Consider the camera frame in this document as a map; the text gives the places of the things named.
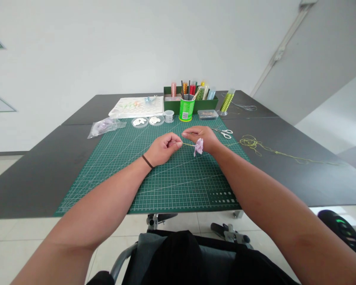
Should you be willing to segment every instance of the white wall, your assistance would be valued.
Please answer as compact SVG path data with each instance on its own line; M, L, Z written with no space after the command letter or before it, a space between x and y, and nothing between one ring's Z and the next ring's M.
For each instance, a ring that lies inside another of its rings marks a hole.
M356 146L356 78L295 127L335 154Z
M299 0L0 0L0 151L29 150L96 94L203 78L250 92Z
M292 125L356 77L356 0L319 0L254 98Z

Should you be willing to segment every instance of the paintbrush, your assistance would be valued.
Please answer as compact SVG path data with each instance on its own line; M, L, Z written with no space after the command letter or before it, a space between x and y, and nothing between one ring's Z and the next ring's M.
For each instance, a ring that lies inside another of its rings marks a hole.
M183 80L181 80L181 85L182 85L182 90L181 90L182 99L185 99L185 96L183 95Z
M187 89L188 89L187 100L190 101L190 80L189 80L189 85L188 85Z

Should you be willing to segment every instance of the person's left hand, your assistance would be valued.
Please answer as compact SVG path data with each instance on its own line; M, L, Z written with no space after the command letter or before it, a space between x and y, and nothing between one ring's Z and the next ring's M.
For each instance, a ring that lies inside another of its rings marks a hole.
M156 167L167 162L182 145L179 136L175 133L167 133L155 139L144 157L153 167Z

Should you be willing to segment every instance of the wristband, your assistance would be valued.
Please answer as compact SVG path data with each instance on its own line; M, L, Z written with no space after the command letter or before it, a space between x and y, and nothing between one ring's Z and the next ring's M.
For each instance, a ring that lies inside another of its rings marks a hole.
M142 155L142 158L146 161L146 163L150 166L151 169L154 169L154 167L150 164L150 162L145 158L144 155Z

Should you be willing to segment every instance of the person's right hand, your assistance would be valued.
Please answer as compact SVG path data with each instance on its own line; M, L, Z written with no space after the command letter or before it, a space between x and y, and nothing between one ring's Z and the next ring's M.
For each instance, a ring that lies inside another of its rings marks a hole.
M212 129L205 126L195 126L185 129L182 136L191 140L193 143L197 143L199 138L203 139L203 150L213 154L214 151L219 149L222 143L218 140Z

